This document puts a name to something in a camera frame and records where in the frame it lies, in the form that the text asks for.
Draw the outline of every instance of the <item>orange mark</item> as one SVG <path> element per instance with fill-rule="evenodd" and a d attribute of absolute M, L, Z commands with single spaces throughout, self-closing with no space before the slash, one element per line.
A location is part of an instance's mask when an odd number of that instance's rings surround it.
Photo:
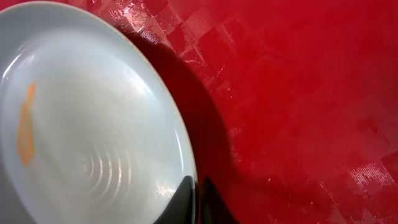
<path fill-rule="evenodd" d="M 21 104 L 21 118 L 19 118 L 17 151 L 24 166 L 27 166 L 35 155 L 32 129 L 32 107 L 35 89 L 36 83 L 29 85 L 26 100 Z"/>

